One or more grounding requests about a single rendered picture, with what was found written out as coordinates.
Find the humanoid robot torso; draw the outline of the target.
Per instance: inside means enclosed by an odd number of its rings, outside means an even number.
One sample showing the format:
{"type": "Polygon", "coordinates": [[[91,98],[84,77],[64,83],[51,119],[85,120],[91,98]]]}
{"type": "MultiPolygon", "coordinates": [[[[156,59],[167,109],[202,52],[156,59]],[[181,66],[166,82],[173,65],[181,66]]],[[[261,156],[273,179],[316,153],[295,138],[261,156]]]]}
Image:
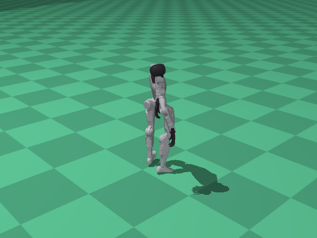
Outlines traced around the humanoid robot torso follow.
{"type": "MultiPolygon", "coordinates": [[[[164,78],[164,76],[163,76],[164,78]]],[[[155,84],[152,83],[152,79],[151,79],[151,73],[149,75],[149,79],[150,79],[150,85],[151,85],[151,90],[152,90],[152,94],[153,94],[153,97],[151,98],[151,107],[155,108],[155,105],[156,105],[156,87],[155,87],[155,84]]],[[[162,88],[165,89],[166,91],[166,81],[165,81],[165,78],[163,79],[163,83],[160,83],[162,85],[162,88]]],[[[161,109],[160,105],[159,105],[159,110],[161,109]]]]}

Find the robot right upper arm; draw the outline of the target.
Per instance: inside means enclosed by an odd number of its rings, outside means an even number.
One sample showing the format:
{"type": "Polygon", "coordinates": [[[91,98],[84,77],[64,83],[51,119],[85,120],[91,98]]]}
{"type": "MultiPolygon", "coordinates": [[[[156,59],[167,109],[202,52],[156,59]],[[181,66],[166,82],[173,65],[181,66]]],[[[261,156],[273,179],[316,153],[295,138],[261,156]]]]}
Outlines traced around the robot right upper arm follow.
{"type": "Polygon", "coordinates": [[[157,92],[157,94],[162,94],[162,96],[159,96],[159,104],[160,104],[160,113],[162,115],[166,115],[167,111],[166,111],[166,98],[165,98],[165,89],[162,88],[160,92],[157,92]]]}

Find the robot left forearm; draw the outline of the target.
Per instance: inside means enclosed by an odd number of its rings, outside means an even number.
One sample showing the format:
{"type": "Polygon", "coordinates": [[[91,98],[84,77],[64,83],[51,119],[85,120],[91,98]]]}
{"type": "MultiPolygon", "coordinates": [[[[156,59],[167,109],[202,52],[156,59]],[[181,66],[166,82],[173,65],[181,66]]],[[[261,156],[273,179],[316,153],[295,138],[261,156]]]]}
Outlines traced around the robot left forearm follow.
{"type": "Polygon", "coordinates": [[[162,89],[162,85],[161,84],[158,84],[157,82],[157,77],[155,77],[155,87],[156,87],[156,100],[159,96],[162,96],[162,94],[157,94],[157,92],[160,92],[161,89],[162,89]]]}

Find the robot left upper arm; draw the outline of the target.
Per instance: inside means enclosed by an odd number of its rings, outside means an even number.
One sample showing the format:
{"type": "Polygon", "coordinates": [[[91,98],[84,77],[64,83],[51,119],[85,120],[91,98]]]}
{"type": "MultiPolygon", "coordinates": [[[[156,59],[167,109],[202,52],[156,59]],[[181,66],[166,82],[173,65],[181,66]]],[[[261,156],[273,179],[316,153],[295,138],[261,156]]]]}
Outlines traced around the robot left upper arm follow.
{"type": "MultiPolygon", "coordinates": [[[[155,65],[155,64],[150,65],[150,67],[153,66],[153,65],[155,65]]],[[[164,79],[163,77],[157,76],[157,82],[158,83],[163,83],[163,79],[164,79]]]]}

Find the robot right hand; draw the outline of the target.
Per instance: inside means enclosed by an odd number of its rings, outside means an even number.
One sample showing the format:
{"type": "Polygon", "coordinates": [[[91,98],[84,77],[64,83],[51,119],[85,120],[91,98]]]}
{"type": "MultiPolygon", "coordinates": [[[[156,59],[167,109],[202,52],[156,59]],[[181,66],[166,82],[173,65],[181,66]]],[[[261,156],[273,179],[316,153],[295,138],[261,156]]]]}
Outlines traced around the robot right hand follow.
{"type": "MultiPolygon", "coordinates": [[[[169,131],[170,132],[170,131],[169,131]]],[[[174,131],[174,128],[171,128],[171,137],[170,137],[170,139],[172,139],[171,140],[171,143],[169,144],[169,146],[170,147],[173,147],[174,146],[174,144],[175,144],[175,131],[174,131]]],[[[170,140],[169,139],[169,140],[170,140]]]]}

